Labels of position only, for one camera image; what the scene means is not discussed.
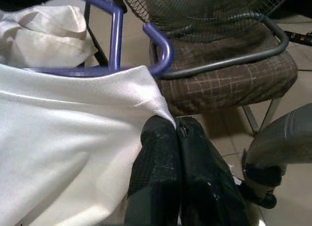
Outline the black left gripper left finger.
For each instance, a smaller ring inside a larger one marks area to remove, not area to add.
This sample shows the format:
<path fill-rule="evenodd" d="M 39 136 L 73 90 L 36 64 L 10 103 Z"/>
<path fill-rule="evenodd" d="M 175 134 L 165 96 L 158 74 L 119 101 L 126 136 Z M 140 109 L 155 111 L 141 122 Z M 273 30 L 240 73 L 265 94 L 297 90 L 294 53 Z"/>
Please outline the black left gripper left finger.
<path fill-rule="evenodd" d="M 160 116 L 145 123 L 142 148 L 127 192 L 125 226 L 176 226 L 181 195 L 181 165 L 174 125 Z"/>

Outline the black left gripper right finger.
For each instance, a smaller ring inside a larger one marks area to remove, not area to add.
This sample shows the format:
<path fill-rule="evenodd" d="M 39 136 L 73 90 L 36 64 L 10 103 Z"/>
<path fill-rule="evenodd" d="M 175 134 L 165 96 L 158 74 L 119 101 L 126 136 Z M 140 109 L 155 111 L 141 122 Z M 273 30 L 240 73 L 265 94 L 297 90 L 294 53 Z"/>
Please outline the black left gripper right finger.
<path fill-rule="evenodd" d="M 184 226 L 248 226 L 242 196 L 230 169 L 192 117 L 176 120 L 182 165 Z"/>

